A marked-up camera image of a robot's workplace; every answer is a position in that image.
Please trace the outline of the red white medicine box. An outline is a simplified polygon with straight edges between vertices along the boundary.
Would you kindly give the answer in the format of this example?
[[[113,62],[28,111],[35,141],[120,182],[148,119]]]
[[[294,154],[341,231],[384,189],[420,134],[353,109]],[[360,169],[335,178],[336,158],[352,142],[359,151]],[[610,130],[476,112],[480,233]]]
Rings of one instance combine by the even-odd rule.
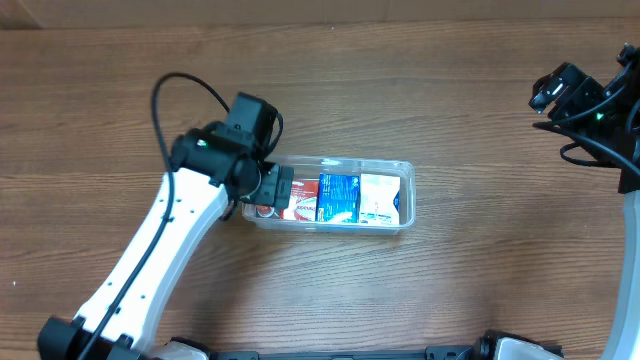
[[[280,211],[280,218],[295,221],[315,221],[319,181],[317,179],[294,179],[289,205]]]

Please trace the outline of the blue cough medicine box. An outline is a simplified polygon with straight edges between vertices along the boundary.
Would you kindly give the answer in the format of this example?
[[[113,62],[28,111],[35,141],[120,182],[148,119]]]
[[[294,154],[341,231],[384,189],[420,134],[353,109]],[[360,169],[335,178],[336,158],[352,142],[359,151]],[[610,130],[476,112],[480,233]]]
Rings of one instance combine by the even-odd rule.
[[[360,176],[321,174],[317,196],[316,221],[357,223]]]

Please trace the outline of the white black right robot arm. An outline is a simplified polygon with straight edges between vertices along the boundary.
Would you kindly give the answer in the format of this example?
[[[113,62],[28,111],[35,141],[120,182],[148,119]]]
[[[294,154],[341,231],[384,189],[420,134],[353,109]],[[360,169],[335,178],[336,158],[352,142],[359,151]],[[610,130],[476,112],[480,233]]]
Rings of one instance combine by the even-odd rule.
[[[533,85],[529,106],[547,116],[538,130],[571,142],[559,150],[574,165],[620,171],[624,257],[616,310],[602,359],[639,357],[639,49],[626,43],[621,71],[603,86],[572,63]]]

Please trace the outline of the white blue Hansaplast box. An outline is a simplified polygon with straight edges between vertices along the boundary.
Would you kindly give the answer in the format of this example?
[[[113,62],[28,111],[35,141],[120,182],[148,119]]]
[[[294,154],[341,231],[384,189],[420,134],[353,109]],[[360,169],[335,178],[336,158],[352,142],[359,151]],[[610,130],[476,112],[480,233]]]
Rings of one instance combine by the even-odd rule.
[[[391,226],[400,224],[397,176],[362,174],[358,221],[363,224]]]

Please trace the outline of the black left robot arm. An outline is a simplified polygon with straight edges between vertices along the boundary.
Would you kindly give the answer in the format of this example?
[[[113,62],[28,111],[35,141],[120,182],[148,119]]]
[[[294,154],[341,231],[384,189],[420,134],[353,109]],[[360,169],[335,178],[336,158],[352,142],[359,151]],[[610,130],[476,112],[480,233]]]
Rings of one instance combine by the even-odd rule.
[[[270,131],[216,124],[168,149],[169,169],[142,225],[104,283],[37,338],[43,359],[149,359],[175,285],[209,228],[241,203],[287,205],[293,170],[267,161]]]

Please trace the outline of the orange tablet tube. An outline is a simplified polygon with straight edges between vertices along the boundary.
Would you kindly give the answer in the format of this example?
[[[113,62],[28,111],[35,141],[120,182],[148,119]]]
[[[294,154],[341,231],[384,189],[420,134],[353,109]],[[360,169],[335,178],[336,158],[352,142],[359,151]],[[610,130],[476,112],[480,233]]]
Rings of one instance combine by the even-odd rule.
[[[277,218],[277,211],[270,206],[257,206],[256,215],[260,218]]]

